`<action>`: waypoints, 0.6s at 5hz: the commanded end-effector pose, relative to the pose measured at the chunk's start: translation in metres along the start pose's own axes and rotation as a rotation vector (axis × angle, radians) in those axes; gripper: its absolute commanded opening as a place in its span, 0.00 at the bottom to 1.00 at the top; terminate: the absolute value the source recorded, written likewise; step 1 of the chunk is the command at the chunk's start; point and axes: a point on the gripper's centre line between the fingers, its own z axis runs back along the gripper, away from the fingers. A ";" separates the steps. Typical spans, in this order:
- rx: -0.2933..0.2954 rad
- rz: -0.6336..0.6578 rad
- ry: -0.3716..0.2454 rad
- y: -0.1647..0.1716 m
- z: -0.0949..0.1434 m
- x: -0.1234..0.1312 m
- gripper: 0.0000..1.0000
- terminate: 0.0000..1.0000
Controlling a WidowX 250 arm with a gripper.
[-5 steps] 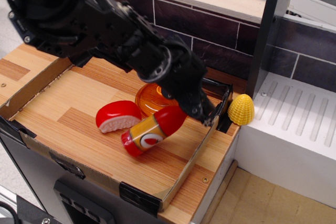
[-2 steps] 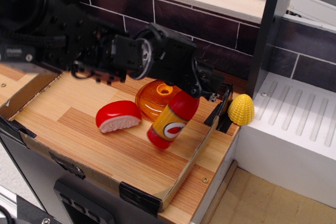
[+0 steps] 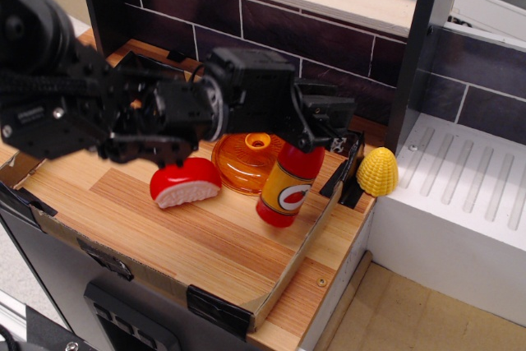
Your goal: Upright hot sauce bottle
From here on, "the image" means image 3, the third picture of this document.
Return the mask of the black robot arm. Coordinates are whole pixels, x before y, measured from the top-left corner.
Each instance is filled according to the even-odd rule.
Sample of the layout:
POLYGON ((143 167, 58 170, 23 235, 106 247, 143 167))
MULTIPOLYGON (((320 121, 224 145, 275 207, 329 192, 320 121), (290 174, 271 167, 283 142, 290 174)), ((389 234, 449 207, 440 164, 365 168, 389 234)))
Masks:
POLYGON ((184 81, 113 67, 54 1, 1 0, 1 138, 36 159, 95 150, 179 166, 201 141, 251 132, 333 150, 356 108, 272 51, 217 48, 202 72, 184 81))

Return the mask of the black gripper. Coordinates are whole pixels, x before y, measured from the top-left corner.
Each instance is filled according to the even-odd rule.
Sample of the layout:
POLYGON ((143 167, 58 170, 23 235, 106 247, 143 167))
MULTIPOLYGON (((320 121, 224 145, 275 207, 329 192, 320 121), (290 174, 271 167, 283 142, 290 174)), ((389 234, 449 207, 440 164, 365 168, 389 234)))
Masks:
POLYGON ((216 48, 197 82, 163 83, 155 89, 156 127, 167 136, 216 141, 226 134, 268 133, 303 152, 317 146, 342 150, 346 131, 326 118, 349 121, 352 98, 338 96, 338 87, 298 78, 294 66, 268 50, 216 48))

